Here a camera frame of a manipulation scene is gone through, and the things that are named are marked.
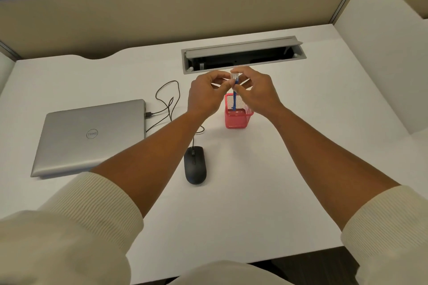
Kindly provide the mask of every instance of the silver laptop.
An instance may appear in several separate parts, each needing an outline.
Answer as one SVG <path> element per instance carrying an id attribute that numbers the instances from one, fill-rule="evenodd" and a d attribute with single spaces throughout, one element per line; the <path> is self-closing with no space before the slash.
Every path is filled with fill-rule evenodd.
<path id="1" fill-rule="evenodd" d="M 46 115 L 31 177 L 88 171 L 145 137 L 146 103 L 130 100 Z"/>

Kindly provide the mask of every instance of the desk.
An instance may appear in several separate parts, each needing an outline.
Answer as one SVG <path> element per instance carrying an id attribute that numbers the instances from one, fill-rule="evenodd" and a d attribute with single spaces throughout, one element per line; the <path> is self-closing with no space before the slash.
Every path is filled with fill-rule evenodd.
<path id="1" fill-rule="evenodd" d="M 29 177 L 47 113 L 140 98 L 148 111 L 158 111 L 163 105 L 154 98 L 156 90 L 176 79 L 177 116 L 185 112 L 197 77 L 183 74 L 181 49 L 290 35 L 303 42 L 307 59 L 255 66 L 271 75 L 282 102 L 333 141 L 428 196 L 420 148 L 335 28 L 322 25 L 132 48 L 101 60 L 67 55 L 18 61 L 0 97 L 0 217 L 36 209 L 73 178 Z M 173 86 L 160 93 L 164 99 L 171 95 Z M 206 182 L 190 185 L 179 164 L 128 252 L 132 284 L 219 259 L 251 262 L 341 245 L 339 229 L 269 121 L 254 114 L 246 129 L 228 130 L 223 106 L 195 137 L 205 150 Z"/>

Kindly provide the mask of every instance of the black computer mouse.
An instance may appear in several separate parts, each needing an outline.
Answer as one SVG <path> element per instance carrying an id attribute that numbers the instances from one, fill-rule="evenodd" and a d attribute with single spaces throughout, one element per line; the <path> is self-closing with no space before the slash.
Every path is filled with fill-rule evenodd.
<path id="1" fill-rule="evenodd" d="M 204 149 L 202 147 L 190 147 L 186 150 L 185 174 L 190 184 L 199 185 L 207 178 L 207 168 L 205 166 Z"/>

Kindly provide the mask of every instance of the sleeve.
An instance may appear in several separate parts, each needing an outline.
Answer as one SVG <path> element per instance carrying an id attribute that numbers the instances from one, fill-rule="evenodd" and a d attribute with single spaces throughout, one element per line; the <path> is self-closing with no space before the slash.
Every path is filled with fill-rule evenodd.
<path id="1" fill-rule="evenodd" d="M 356 212 L 342 242 L 360 264 L 360 284 L 426 284 L 428 201 L 408 186 L 391 188 Z"/>
<path id="2" fill-rule="evenodd" d="M 140 211 L 110 180 L 82 173 L 38 211 L 0 220 L 0 283 L 126 284 Z"/>

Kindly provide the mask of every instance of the forearm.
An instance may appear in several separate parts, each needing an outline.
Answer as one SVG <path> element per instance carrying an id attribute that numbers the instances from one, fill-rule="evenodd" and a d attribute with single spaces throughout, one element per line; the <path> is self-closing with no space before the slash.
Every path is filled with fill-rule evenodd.
<path id="1" fill-rule="evenodd" d="M 177 168 L 204 118 L 187 112 L 91 172 L 118 185 L 144 217 Z"/>
<path id="2" fill-rule="evenodd" d="M 294 163 L 340 229 L 366 202 L 399 184 L 281 108 L 269 117 Z"/>

